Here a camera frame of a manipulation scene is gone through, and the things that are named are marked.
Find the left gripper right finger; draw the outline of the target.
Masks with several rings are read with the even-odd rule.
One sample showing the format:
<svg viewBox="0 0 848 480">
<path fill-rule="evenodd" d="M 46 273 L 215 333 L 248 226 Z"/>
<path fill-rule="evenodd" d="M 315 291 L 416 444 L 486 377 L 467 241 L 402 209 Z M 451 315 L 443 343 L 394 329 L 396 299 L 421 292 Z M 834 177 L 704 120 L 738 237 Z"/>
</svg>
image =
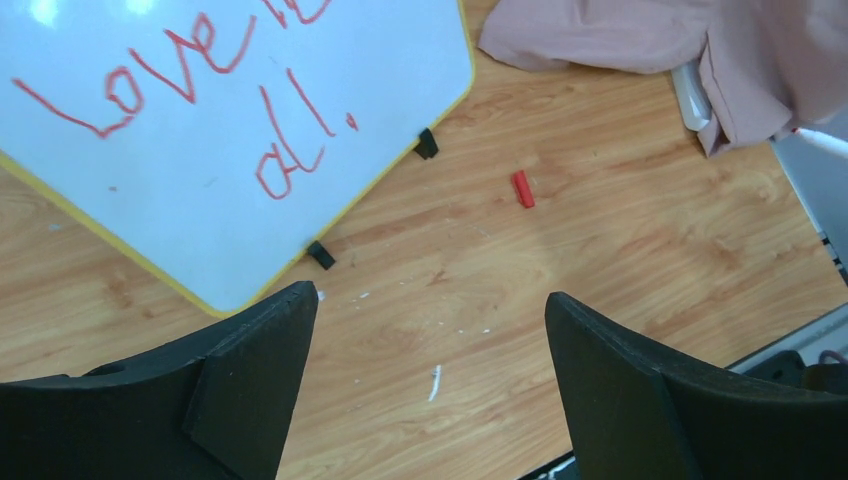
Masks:
<svg viewBox="0 0 848 480">
<path fill-rule="evenodd" d="M 585 479 L 843 479 L 847 394 L 719 368 L 553 293 L 545 323 Z"/>
</svg>

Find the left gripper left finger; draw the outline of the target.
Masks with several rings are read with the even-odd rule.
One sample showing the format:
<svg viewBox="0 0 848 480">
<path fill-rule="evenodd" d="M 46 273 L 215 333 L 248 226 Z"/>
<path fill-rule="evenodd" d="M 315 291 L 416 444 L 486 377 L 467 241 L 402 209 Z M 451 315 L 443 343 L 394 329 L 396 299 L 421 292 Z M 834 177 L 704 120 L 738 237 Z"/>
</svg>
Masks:
<svg viewBox="0 0 848 480">
<path fill-rule="evenodd" d="M 273 479 L 319 304 L 298 281 L 73 377 L 1 387 L 5 479 Z"/>
</svg>

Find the red marker cap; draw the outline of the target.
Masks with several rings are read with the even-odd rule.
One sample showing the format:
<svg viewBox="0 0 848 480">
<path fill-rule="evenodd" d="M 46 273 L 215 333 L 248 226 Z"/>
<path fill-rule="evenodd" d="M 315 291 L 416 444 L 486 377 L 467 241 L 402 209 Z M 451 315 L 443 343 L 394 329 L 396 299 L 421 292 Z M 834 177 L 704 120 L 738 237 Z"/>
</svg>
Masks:
<svg viewBox="0 0 848 480">
<path fill-rule="evenodd" d="M 533 208 L 535 206 L 535 198 L 532 189 L 529 186 L 528 179 L 524 170 L 519 170 L 512 174 L 511 182 L 516 192 L 518 202 L 524 208 Z"/>
</svg>

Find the yellow framed whiteboard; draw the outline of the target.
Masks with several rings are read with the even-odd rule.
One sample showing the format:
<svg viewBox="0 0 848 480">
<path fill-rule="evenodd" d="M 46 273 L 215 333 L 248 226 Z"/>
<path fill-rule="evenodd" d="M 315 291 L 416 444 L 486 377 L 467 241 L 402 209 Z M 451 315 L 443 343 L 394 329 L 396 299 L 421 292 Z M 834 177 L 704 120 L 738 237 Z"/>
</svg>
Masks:
<svg viewBox="0 0 848 480">
<path fill-rule="evenodd" d="M 458 1 L 5 1 L 1 164 L 224 317 L 473 80 Z"/>
</svg>

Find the red white marker pen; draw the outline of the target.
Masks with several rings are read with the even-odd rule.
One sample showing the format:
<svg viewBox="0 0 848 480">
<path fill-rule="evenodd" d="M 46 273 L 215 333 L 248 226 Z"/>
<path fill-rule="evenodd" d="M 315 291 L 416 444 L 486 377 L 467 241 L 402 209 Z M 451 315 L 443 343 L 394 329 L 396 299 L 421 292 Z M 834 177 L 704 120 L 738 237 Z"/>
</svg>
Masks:
<svg viewBox="0 0 848 480">
<path fill-rule="evenodd" d="M 813 145 L 829 154 L 844 159 L 848 157 L 848 143 L 844 139 L 807 128 L 793 128 L 792 134 L 807 144 Z"/>
</svg>

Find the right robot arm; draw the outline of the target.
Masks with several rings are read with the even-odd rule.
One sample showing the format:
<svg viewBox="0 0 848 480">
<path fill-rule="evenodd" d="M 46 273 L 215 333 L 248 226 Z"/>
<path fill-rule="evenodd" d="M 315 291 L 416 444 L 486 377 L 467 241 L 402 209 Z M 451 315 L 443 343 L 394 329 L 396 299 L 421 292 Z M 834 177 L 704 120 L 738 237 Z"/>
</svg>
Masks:
<svg viewBox="0 0 848 480">
<path fill-rule="evenodd" d="M 794 350 L 779 352 L 747 372 L 748 376 L 812 391 L 847 394 L 847 358 L 824 350 L 816 363 L 806 365 Z"/>
</svg>

